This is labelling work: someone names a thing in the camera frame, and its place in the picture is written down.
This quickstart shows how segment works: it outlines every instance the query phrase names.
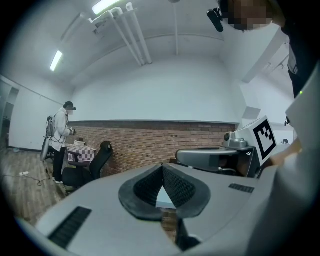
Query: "table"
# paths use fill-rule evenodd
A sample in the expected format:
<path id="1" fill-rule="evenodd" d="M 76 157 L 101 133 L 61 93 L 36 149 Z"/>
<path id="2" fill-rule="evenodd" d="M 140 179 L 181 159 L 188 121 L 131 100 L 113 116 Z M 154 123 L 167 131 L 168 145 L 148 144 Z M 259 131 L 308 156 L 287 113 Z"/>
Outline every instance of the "table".
<path id="1" fill-rule="evenodd" d="M 79 163 L 92 162 L 95 159 L 96 150 L 88 146 L 66 144 L 66 150 L 81 154 L 81 156 L 78 156 Z M 68 161 L 75 162 L 75 156 L 73 154 L 68 154 Z"/>

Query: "brick wall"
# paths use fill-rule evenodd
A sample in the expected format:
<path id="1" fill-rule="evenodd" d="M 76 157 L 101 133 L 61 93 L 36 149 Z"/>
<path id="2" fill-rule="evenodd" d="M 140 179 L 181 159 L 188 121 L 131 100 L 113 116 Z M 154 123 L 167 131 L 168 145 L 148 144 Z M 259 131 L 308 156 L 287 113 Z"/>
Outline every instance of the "brick wall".
<path id="1" fill-rule="evenodd" d="M 113 156 L 103 168 L 102 176 L 125 172 L 155 163 L 169 163 L 179 149 L 220 146 L 226 132 L 234 124 L 155 122 L 155 121 L 87 121 L 70 122 L 86 145 L 98 150 L 103 141 L 110 141 Z"/>

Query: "black rubber pad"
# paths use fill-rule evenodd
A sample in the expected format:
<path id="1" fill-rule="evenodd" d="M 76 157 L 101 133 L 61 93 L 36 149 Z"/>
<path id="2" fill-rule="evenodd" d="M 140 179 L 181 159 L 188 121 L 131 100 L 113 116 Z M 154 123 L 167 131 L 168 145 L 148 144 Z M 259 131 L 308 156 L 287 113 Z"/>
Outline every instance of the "black rubber pad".
<path id="1" fill-rule="evenodd" d="M 122 206 L 134 217 L 144 221 L 162 220 L 162 211 L 156 208 L 157 197 L 162 187 L 162 166 L 127 180 L 119 189 Z"/>
<path id="2" fill-rule="evenodd" d="M 163 187 L 176 207 L 180 219 L 198 216 L 211 198 L 209 187 L 202 181 L 168 164 L 162 167 Z"/>
<path id="3" fill-rule="evenodd" d="M 126 181 L 119 190 L 119 200 L 137 219 L 160 222 L 162 212 L 156 208 L 156 203 L 162 186 L 181 219 L 198 216 L 211 197 L 205 183 L 164 164 Z"/>
<path id="4" fill-rule="evenodd" d="M 48 237 L 61 248 L 67 248 L 79 229 L 85 223 L 92 210 L 77 207 Z"/>
<path id="5" fill-rule="evenodd" d="M 255 190 L 254 187 L 243 186 L 243 185 L 239 185 L 239 184 L 235 184 L 235 183 L 230 184 L 229 188 L 234 189 L 234 190 L 239 190 L 242 192 L 246 192 L 246 193 L 250 193 L 250 194 Z"/>

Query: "white jacket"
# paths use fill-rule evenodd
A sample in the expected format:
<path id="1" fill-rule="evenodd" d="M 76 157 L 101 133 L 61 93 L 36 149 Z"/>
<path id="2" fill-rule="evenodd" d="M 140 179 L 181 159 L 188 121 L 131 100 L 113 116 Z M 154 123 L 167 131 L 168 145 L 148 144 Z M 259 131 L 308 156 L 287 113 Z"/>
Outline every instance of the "white jacket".
<path id="1" fill-rule="evenodd" d="M 68 129 L 68 114 L 62 107 L 54 117 L 54 136 L 51 138 L 51 146 L 56 150 L 61 150 L 66 146 L 66 137 L 71 131 Z"/>

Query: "doorway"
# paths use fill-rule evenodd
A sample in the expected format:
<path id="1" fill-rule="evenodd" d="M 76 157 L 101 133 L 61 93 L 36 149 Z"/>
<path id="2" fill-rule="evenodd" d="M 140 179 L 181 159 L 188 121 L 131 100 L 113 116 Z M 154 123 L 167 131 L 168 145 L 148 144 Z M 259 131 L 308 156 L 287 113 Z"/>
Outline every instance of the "doorway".
<path id="1" fill-rule="evenodd" d="M 9 147 L 11 118 L 19 90 L 0 81 L 0 145 Z"/>

